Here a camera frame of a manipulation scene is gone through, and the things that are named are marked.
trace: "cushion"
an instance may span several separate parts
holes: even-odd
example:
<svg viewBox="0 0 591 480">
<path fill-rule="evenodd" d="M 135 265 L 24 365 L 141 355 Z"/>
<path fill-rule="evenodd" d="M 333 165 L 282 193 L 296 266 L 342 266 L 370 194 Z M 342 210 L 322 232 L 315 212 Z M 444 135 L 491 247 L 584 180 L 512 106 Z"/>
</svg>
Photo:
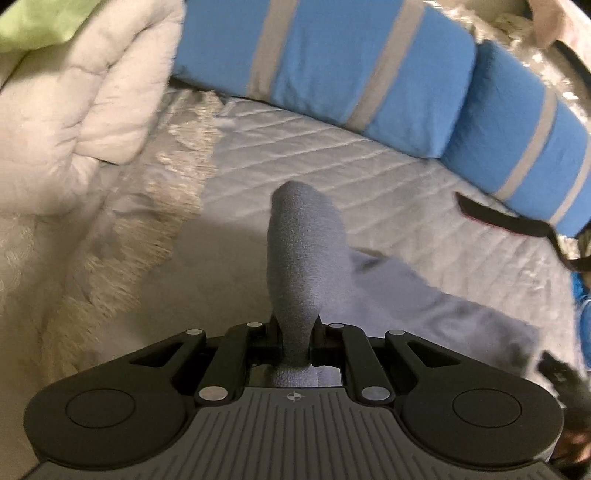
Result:
<svg viewBox="0 0 591 480">
<path fill-rule="evenodd" d="M 591 142 L 556 93 L 499 44 L 478 47 L 442 162 L 521 215 L 575 236 L 591 217 Z"/>
<path fill-rule="evenodd" d="M 189 0 L 174 74 L 439 157 L 474 61 L 420 0 Z"/>
</svg>

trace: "black device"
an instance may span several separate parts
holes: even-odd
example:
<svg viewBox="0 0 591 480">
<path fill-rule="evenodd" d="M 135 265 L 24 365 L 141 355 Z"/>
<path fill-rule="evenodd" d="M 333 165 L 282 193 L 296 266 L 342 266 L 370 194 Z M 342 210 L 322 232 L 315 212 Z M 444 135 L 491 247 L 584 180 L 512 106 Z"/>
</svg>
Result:
<svg viewBox="0 0 591 480">
<path fill-rule="evenodd" d="M 276 320 L 188 330 L 49 385 L 24 425 L 27 480 L 557 480 L 563 428 L 543 388 L 401 330 L 316 320 L 330 388 L 249 386 L 279 365 Z"/>
</svg>

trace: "blue fabric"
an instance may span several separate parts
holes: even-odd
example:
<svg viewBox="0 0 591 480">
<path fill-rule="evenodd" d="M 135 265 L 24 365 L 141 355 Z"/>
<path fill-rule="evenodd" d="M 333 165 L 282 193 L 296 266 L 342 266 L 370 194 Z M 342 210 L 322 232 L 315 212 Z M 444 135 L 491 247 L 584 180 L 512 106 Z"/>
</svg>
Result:
<svg viewBox="0 0 591 480">
<path fill-rule="evenodd" d="M 495 193 L 527 148 L 543 102 L 540 80 L 503 47 L 484 42 L 441 161 L 485 192 Z"/>
<path fill-rule="evenodd" d="M 507 204 L 517 212 L 527 212 L 531 218 L 549 219 L 573 186 L 583 162 L 586 143 L 585 127 L 564 103 L 559 102 L 544 149 Z M 587 204 L 586 212 L 589 218 L 591 203 Z M 569 236 L 575 236 L 582 226 L 570 230 Z"/>
<path fill-rule="evenodd" d="M 184 82 L 245 96 L 268 0 L 187 0 L 173 75 Z"/>
<path fill-rule="evenodd" d="M 564 232 L 567 236 L 576 236 L 591 219 L 589 210 L 591 206 L 591 176 L 587 177 L 581 192 L 571 205 L 570 209 L 561 221 L 556 225 L 556 230 Z"/>
<path fill-rule="evenodd" d="M 300 0 L 271 103 L 344 124 L 363 94 L 401 0 Z"/>
<path fill-rule="evenodd" d="M 416 157 L 441 157 L 476 57 L 470 34 L 432 8 L 364 134 Z"/>
<path fill-rule="evenodd" d="M 585 367 L 591 369 L 591 303 L 589 302 L 589 289 L 579 273 L 572 273 L 571 278 L 573 280 L 573 296 L 579 316 L 577 338 Z"/>
<path fill-rule="evenodd" d="M 525 152 L 543 102 L 544 85 L 536 75 L 500 45 L 483 43 L 466 103 L 441 161 L 494 194 Z M 559 101 L 542 152 L 506 205 L 521 215 L 549 220 L 573 186 L 587 137 L 585 127 Z M 588 179 L 556 230 L 575 236 L 591 218 L 590 206 Z"/>
<path fill-rule="evenodd" d="M 300 0 L 270 103 L 335 125 L 353 112 L 402 0 Z M 245 96 L 268 0 L 189 0 L 173 75 Z M 384 105 L 365 135 L 417 157 L 439 157 L 466 96 L 471 36 L 426 7 Z"/>
</svg>

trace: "black strap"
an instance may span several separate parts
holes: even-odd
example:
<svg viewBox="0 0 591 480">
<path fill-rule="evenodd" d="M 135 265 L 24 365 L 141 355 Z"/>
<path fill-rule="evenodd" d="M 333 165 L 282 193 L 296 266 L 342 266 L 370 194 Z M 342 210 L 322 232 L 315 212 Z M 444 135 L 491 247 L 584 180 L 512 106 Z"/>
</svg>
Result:
<svg viewBox="0 0 591 480">
<path fill-rule="evenodd" d="M 487 223 L 488 225 L 503 228 L 509 232 L 517 233 L 518 235 L 535 236 L 538 238 L 546 237 L 550 241 L 550 244 L 552 244 L 558 259 L 570 271 L 591 271 L 591 255 L 589 257 L 577 258 L 575 260 L 568 258 L 560 248 L 556 232 L 546 222 L 542 220 L 532 220 L 531 218 L 526 217 L 506 215 L 490 207 L 481 205 L 474 200 L 470 200 L 458 192 L 456 192 L 456 201 L 462 213 L 470 218 Z"/>
</svg>

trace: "metal screw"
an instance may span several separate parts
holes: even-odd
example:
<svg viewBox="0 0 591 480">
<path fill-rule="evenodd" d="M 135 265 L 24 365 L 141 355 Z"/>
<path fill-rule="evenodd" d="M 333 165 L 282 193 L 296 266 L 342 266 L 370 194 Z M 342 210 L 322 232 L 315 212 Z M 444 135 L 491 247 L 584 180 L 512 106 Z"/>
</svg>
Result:
<svg viewBox="0 0 591 480">
<path fill-rule="evenodd" d="M 223 387 L 217 385 L 202 388 L 199 391 L 199 396 L 204 400 L 220 401 L 228 396 L 228 391 Z"/>
<path fill-rule="evenodd" d="M 365 387 L 361 391 L 361 396 L 365 400 L 381 401 L 390 396 L 390 390 L 384 387 Z"/>
</svg>

